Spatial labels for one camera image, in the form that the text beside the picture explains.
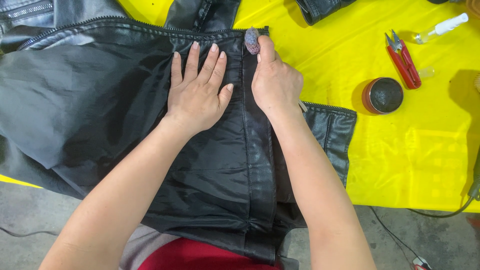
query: white spray nozzle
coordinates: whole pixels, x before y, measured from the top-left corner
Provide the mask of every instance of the white spray nozzle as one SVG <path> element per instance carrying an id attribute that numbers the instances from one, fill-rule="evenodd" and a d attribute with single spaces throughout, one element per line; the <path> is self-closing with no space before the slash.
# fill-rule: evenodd
<path id="1" fill-rule="evenodd" d="M 435 25 L 435 32 L 437 32 L 437 35 L 439 36 L 443 35 L 446 32 L 452 31 L 455 27 L 467 21 L 468 21 L 468 15 L 466 13 L 463 13 L 455 18 L 448 19 L 444 22 L 441 22 Z"/>

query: purple sponge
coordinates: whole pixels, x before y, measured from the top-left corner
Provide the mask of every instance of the purple sponge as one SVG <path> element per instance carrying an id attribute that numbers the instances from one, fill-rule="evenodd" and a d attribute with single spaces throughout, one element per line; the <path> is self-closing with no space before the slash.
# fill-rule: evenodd
<path id="1" fill-rule="evenodd" d="M 260 53 L 260 44 L 258 44 L 259 36 L 260 34 L 258 34 L 257 29 L 255 29 L 253 26 L 248 28 L 247 32 L 245 33 L 245 46 L 251 54 Z"/>

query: scissors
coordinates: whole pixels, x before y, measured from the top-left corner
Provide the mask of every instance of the scissors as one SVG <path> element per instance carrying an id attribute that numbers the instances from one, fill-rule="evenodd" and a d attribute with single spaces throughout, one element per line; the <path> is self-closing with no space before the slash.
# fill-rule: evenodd
<path id="1" fill-rule="evenodd" d="M 417 89 L 421 86 L 421 80 L 417 69 L 413 64 L 412 57 L 408 52 L 407 46 L 405 46 L 405 42 L 403 42 L 403 40 L 398 38 L 393 29 L 392 35 L 394 42 L 387 35 L 387 33 L 385 33 L 388 42 L 388 53 L 392 57 L 395 66 L 398 68 L 398 71 L 400 71 L 400 74 L 402 75 L 403 80 L 407 84 L 407 87 L 409 89 Z M 400 54 L 402 55 L 403 60 L 402 57 L 400 57 L 400 55 L 397 53 L 397 50 L 400 50 Z"/>

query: yellow table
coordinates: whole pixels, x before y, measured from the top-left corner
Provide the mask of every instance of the yellow table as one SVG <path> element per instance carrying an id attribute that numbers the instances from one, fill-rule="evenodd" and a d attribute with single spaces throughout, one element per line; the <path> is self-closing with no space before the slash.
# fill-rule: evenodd
<path id="1" fill-rule="evenodd" d="M 135 19 L 163 25 L 172 0 L 120 0 Z M 308 26 L 294 0 L 243 0 L 234 28 L 270 26 L 285 62 L 303 73 L 301 99 L 358 112 L 347 191 L 354 204 L 456 210 L 466 201 L 480 145 L 480 20 L 424 45 L 414 33 L 465 12 L 461 4 L 427 0 L 357 0 Z M 400 80 L 386 51 L 394 29 L 418 69 L 435 76 L 405 90 L 398 111 L 374 116 L 361 103 L 365 85 Z M 480 202 L 467 211 L 480 212 Z"/>

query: red shirt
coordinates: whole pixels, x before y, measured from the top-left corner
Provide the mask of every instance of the red shirt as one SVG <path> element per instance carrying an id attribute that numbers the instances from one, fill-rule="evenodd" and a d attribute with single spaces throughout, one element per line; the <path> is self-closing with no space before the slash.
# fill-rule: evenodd
<path id="1" fill-rule="evenodd" d="M 186 238 L 161 246 L 138 270 L 280 270 L 218 247 Z"/>

